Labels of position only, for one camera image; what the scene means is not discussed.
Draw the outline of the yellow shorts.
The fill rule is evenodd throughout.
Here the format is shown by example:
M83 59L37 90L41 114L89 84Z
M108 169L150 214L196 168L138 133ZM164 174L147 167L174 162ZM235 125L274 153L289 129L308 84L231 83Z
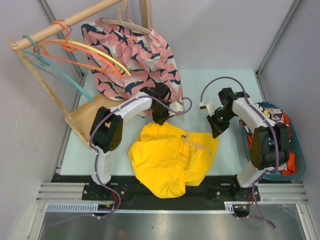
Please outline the yellow shorts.
M183 196L197 187L213 166L219 140L210 133L186 132L168 122L149 123L131 145L135 177L160 199Z

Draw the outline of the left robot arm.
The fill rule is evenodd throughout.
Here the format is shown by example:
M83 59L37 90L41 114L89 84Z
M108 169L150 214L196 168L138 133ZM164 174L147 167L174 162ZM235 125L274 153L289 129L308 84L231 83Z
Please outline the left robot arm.
M111 180L111 160L108 155L122 141L124 122L141 112L151 111L152 120L162 126L171 117L171 95L169 87L157 83L155 87L142 88L134 97L116 107L102 106L97 110L89 132L89 146L96 152L92 180L96 183L93 194L98 199L105 200L110 196L111 188L107 183Z

